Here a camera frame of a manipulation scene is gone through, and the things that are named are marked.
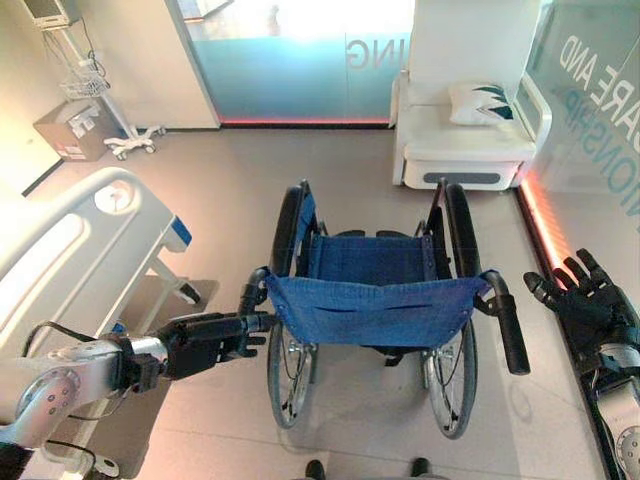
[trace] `person's feet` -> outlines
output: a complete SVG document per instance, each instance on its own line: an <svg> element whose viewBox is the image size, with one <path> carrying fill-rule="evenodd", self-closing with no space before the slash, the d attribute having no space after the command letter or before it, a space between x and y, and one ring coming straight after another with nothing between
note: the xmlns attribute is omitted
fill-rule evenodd
<svg viewBox="0 0 640 480"><path fill-rule="evenodd" d="M419 477L423 473L429 473L429 460L426 458L416 458L411 466L411 476Z"/></svg>
<svg viewBox="0 0 640 480"><path fill-rule="evenodd" d="M320 460L311 460L307 463L307 468L304 471L304 474L308 478L312 478L313 480L326 480L326 476L324 474L324 467Z"/></svg>

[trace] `orange light strip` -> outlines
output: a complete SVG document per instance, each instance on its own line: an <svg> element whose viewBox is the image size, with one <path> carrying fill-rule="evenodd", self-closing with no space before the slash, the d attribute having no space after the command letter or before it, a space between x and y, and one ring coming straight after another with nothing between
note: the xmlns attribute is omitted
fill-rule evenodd
<svg viewBox="0 0 640 480"><path fill-rule="evenodd" d="M241 124L303 124L303 125L371 125L381 124L387 125L389 118L385 117L325 117L325 118L306 118L306 117L273 117L273 118L245 118L245 117L221 117L222 123L231 125Z"/></svg>
<svg viewBox="0 0 640 480"><path fill-rule="evenodd" d="M553 268L561 267L563 265L562 259L570 256L571 250L551 208L546 192L538 183L533 172L527 176L521 186L551 266Z"/></svg>

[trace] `pillow with leaf pattern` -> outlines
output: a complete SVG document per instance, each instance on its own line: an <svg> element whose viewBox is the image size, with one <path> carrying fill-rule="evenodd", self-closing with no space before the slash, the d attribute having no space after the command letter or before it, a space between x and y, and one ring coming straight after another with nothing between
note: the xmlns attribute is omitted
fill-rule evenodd
<svg viewBox="0 0 640 480"><path fill-rule="evenodd" d="M452 123L497 125L513 120L504 89L492 84L457 84L449 87Z"/></svg>

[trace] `glass door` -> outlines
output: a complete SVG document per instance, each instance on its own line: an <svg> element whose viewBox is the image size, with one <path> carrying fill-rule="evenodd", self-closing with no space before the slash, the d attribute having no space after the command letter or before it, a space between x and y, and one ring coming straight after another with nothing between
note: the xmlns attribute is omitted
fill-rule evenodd
<svg viewBox="0 0 640 480"><path fill-rule="evenodd" d="M179 0L223 124L387 123L414 0Z"/></svg>

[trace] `wheelchair wheel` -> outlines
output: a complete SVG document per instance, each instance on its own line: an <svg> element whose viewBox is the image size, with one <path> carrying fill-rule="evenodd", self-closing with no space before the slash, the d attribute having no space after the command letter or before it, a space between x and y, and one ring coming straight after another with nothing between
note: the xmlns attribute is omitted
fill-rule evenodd
<svg viewBox="0 0 640 480"><path fill-rule="evenodd" d="M460 438L469 423L478 379L471 321L449 343L427 354L423 368L440 431L452 440Z"/></svg>
<svg viewBox="0 0 640 480"><path fill-rule="evenodd" d="M271 328L267 382L273 416L281 428L293 427L304 407L315 348L298 343L282 322Z"/></svg>

